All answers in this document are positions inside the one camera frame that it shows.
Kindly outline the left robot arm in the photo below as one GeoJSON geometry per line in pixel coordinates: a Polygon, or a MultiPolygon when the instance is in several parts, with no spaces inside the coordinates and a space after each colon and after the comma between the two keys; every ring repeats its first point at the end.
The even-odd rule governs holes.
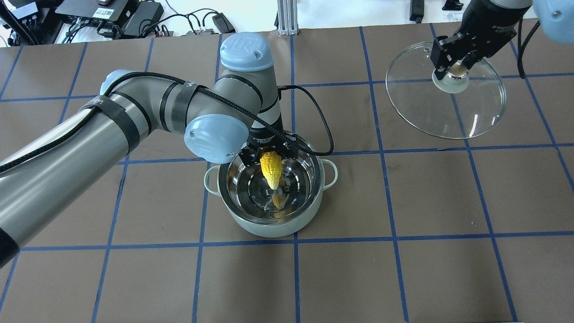
{"type": "Polygon", "coordinates": [[[182,135],[217,164],[303,149],[283,131],[270,43],[230,35],[212,88],[156,72],[117,70],[72,117],[1,162],[1,265],[156,130],[182,135]]]}

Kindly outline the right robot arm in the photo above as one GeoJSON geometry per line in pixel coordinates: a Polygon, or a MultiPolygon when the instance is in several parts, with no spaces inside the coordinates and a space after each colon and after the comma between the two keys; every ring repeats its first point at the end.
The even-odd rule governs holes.
{"type": "Polygon", "coordinates": [[[537,27],[549,39],[572,44],[573,8],[571,0],[472,0],[455,33],[433,40],[433,82],[446,77],[464,79],[476,63],[493,57],[521,33],[523,17],[530,9],[539,19],[537,27]]]}

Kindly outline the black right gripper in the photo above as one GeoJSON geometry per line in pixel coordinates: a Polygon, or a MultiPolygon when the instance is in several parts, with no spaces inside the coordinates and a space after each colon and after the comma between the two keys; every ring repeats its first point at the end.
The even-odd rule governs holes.
{"type": "Polygon", "coordinates": [[[516,27],[531,6],[531,0],[472,0],[453,37],[434,38],[433,75],[440,81],[461,59],[470,71],[482,58],[492,57],[517,35],[516,27]]]}

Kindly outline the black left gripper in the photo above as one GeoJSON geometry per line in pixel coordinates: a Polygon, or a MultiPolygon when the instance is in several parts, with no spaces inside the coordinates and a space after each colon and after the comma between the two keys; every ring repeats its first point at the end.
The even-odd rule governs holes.
{"type": "Polygon", "coordinates": [[[260,164],[263,153],[271,151],[281,156],[282,168],[291,168],[299,160],[299,149],[266,127],[249,130],[246,148],[240,150],[238,157],[244,166],[254,167],[260,164]]]}

